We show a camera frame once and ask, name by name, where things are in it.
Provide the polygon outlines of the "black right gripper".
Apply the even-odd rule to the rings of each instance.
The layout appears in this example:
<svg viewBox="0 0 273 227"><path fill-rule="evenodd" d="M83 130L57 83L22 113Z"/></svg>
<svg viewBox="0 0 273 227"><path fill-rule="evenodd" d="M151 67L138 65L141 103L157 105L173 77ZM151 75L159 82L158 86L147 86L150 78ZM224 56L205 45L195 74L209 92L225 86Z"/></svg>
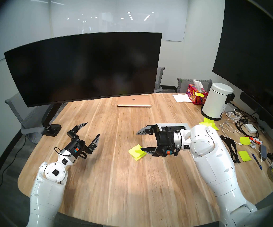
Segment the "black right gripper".
<svg viewBox="0 0 273 227"><path fill-rule="evenodd" d="M147 125L140 129L136 135L153 135L155 134L157 147L142 147L141 150L153 157L167 157L168 155L177 156L175 151L174 131L161 132L157 124Z"/></svg>

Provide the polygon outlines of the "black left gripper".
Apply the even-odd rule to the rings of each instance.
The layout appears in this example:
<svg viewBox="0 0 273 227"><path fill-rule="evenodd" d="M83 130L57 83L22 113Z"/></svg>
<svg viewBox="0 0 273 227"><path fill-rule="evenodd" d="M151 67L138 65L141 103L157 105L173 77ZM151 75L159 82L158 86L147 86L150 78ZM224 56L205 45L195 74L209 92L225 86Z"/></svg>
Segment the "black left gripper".
<svg viewBox="0 0 273 227"><path fill-rule="evenodd" d="M67 132L67 135L70 137L71 142L69 142L64 149L68 151L75 159L81 157L83 159L87 158L87 154L92 154L93 151L98 146L98 141L100 134L98 134L89 146L86 146L85 141L78 139L79 136L76 134L80 129L82 129L88 123L82 123L76 125L71 130Z"/></svg>

